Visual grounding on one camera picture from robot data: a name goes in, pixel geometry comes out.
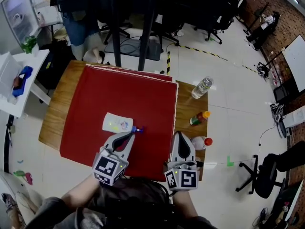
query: wooden table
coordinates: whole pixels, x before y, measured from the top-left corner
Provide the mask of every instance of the wooden table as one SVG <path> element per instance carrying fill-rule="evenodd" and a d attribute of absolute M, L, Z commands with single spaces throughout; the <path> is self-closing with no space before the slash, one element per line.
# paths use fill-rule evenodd
<path fill-rule="evenodd" d="M 44 117 L 39 134 L 39 141 L 56 150 L 59 150 L 61 146 L 61 137 L 66 117 L 85 64 L 86 62 L 76 60 L 69 63 L 54 91 L 54 95 Z M 180 81 L 177 82 L 179 84 L 179 90 L 175 130 L 182 131 L 188 138 L 201 135 L 206 136 L 207 122 L 197 126 L 190 126 L 189 121 L 191 117 L 200 111 L 208 110 L 207 94 L 200 99 L 194 99 L 191 95 L 194 86 Z M 196 151 L 196 156 L 204 162 L 205 150 Z M 200 180 L 202 179 L 202 173 L 203 168 L 200 170 Z"/>

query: blue cloth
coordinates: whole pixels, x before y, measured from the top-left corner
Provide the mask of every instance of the blue cloth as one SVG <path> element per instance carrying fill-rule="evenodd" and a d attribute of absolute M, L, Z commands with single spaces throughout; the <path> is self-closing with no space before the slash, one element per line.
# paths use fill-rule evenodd
<path fill-rule="evenodd" d="M 25 66 L 22 69 L 22 71 L 20 72 L 19 75 L 24 74 L 24 77 L 23 77 L 21 86 L 18 89 L 15 89 L 15 88 L 13 89 L 14 97 L 18 97 L 23 94 L 25 83 L 26 83 L 27 79 L 32 75 L 32 71 L 33 71 L 33 68 L 29 67 L 29 66 Z"/>
<path fill-rule="evenodd" d="M 74 46 L 82 45 L 88 36 L 100 31 L 97 19 L 93 12 L 87 11 L 86 16 L 79 21 L 74 20 L 72 13 L 64 12 L 61 15 L 70 42 Z"/>

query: green tape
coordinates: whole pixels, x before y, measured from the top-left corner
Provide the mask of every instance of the green tape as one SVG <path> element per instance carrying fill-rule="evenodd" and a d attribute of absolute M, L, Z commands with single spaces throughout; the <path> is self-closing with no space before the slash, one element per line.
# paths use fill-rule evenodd
<path fill-rule="evenodd" d="M 230 162 L 230 156 L 227 156 L 227 166 L 234 166 L 234 162 Z"/>

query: whiteboard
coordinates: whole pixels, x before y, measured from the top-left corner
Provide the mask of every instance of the whiteboard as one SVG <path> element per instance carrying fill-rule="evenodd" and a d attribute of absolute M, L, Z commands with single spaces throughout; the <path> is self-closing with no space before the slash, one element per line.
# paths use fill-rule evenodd
<path fill-rule="evenodd" d="M 283 51 L 283 55 L 301 92 L 305 89 L 305 41 L 301 35 Z"/>

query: desk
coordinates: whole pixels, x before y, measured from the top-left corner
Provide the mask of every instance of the desk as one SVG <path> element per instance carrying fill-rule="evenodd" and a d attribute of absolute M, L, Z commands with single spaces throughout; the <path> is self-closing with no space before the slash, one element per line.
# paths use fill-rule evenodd
<path fill-rule="evenodd" d="M 44 117 L 39 141 L 56 150 L 59 150 L 61 146 L 66 117 L 85 64 L 86 62 L 82 61 L 70 61 L 55 89 Z M 191 91 L 194 88 L 193 85 L 179 81 L 178 84 L 175 130 L 182 131 L 188 138 L 200 135 L 206 136 L 207 122 L 198 126 L 190 126 L 189 120 L 200 111 L 208 109 L 207 94 L 200 99 L 194 99 L 191 95 Z M 196 156 L 204 162 L 205 150 L 196 151 Z M 200 180 L 202 179 L 202 173 L 203 168 L 200 170 Z"/>
<path fill-rule="evenodd" d="M 23 95 L 17 97 L 16 104 L 12 104 L 6 101 L 6 99 L 0 99 L 0 109 L 15 116 L 21 117 L 25 104 L 28 100 L 30 91 L 33 92 L 38 98 L 40 98 L 46 104 L 50 103 L 50 97 L 34 83 L 34 80 L 41 68 L 44 60 L 49 54 L 49 50 L 39 50 L 36 57 L 32 54 L 20 53 L 13 55 L 13 58 L 22 66 L 30 66 L 33 68 L 32 75 L 27 79 Z"/>

